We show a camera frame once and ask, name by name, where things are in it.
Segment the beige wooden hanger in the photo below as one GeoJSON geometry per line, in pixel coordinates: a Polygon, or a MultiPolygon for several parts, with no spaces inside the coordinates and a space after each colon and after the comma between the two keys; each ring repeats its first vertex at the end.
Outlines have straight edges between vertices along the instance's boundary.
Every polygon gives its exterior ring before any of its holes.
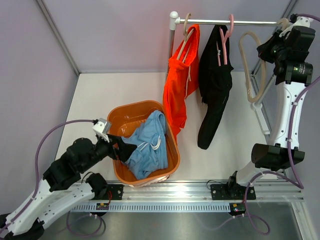
{"type": "Polygon", "coordinates": [[[188,32],[187,30],[187,23],[188,23],[188,20],[190,19],[190,17],[192,16],[192,14],[189,12],[186,16],[185,16],[185,19],[184,19],[184,23],[183,23],[183,36],[184,36],[184,40],[183,40],[183,43],[182,43],[182,46],[178,52],[178,55],[177,55],[177,60],[180,60],[181,56],[182,56],[182,53],[183,53],[183,50],[190,38],[190,36],[192,35],[193,33],[193,29],[188,32]]]}

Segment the orange shorts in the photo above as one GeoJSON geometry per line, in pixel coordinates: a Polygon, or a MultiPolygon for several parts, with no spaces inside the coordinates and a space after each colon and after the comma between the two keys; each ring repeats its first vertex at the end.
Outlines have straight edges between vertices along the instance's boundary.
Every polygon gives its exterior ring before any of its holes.
{"type": "Polygon", "coordinates": [[[168,59],[169,71],[163,90],[164,114],[175,139],[187,121],[186,99],[199,87],[200,26],[194,24],[188,32],[191,30],[193,33],[184,47],[180,60],[177,60],[177,56],[183,41],[168,59]]]}

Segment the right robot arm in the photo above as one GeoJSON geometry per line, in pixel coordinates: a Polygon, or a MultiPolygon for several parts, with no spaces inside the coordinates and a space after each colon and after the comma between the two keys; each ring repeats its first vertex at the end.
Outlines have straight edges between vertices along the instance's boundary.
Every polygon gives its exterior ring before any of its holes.
{"type": "Polygon", "coordinates": [[[276,120],[268,143],[256,143],[250,162],[235,171],[224,185],[224,192],[232,199],[246,200],[255,180],[264,175],[277,175],[278,170],[293,168],[304,160],[298,133],[303,102],[312,86],[313,65],[305,60],[315,33],[310,27],[292,25],[277,30],[257,47],[258,57],[275,65],[276,120]]]}

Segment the pink hanger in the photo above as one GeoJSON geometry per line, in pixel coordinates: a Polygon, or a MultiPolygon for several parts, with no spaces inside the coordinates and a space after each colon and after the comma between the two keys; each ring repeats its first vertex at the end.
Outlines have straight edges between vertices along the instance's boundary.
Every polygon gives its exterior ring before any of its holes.
{"type": "Polygon", "coordinates": [[[217,49],[217,61],[218,61],[218,66],[222,66],[222,61],[221,61],[221,51],[222,51],[222,56],[223,56],[223,65],[228,64],[228,51],[227,51],[227,41],[233,34],[234,30],[234,15],[231,13],[228,16],[228,19],[230,21],[230,29],[227,29],[226,32],[223,31],[221,28],[222,25],[219,25],[219,34],[221,38],[221,47],[222,50],[219,49],[218,43],[216,43],[216,49],[217,49]]]}

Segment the orange plastic basket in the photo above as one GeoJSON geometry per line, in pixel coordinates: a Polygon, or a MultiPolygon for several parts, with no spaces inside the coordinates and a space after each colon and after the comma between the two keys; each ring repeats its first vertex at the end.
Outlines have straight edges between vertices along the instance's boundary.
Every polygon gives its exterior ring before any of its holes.
{"type": "Polygon", "coordinates": [[[178,146],[163,106],[145,100],[114,108],[109,133],[137,148],[126,161],[113,162],[116,177],[133,188],[167,180],[180,165],[178,146]]]}

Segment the light blue shorts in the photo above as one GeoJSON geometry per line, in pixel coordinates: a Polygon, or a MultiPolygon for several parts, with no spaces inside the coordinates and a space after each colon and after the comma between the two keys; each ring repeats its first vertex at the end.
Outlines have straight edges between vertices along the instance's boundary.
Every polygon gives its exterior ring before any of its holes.
{"type": "Polygon", "coordinates": [[[155,110],[130,137],[122,138],[125,143],[137,145],[136,150],[124,163],[137,180],[143,180],[157,170],[168,168],[166,127],[165,115],[155,110]]]}

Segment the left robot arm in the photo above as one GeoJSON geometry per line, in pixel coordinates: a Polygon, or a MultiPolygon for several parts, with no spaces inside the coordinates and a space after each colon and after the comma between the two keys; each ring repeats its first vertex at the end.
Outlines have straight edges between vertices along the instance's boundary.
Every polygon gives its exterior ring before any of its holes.
{"type": "Polygon", "coordinates": [[[99,173],[92,173],[74,190],[69,188],[106,157],[126,162],[136,148],[114,135],[110,141],[98,138],[96,143],[88,138],[75,140],[44,172],[36,192],[17,210],[1,215],[0,226],[8,230],[4,239],[38,240],[45,229],[78,204],[103,199],[108,184],[99,173]]]}

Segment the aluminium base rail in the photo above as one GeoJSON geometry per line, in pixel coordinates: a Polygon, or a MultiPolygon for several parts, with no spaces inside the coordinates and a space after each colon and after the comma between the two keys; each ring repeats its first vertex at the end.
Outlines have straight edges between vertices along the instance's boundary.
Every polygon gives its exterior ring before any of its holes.
{"type": "MultiPolygon", "coordinates": [[[[169,180],[143,187],[125,185],[122,203],[204,203],[212,202],[210,182],[169,180]]],[[[279,179],[257,181],[256,202],[303,202],[304,193],[293,184],[279,179]]]]}

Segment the black shorts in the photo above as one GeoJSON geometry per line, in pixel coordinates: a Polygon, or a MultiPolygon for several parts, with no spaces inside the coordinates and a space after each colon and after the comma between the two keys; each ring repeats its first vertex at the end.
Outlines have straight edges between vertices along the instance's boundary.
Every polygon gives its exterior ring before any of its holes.
{"type": "Polygon", "coordinates": [[[216,134],[233,86],[230,39],[223,42],[227,31],[226,25],[213,27],[199,61],[198,87],[201,102],[207,105],[197,137],[197,145],[203,150],[209,148],[216,134]]]}

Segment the metal clothes rack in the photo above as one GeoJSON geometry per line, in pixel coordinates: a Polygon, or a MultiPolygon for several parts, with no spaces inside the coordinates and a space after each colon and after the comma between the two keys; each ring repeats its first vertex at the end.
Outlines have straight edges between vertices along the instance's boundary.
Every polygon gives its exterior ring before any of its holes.
{"type": "Polygon", "coordinates": [[[281,23],[277,21],[250,21],[250,20],[234,20],[232,14],[229,15],[229,20],[213,20],[213,19],[190,19],[187,15],[185,18],[180,18],[178,12],[172,11],[169,14],[169,45],[168,45],[168,58],[173,55],[175,32],[177,25],[184,24],[183,33],[187,33],[187,24],[198,24],[198,25],[230,25],[227,37],[232,35],[234,26],[257,26],[257,27],[277,27],[281,23]]]}

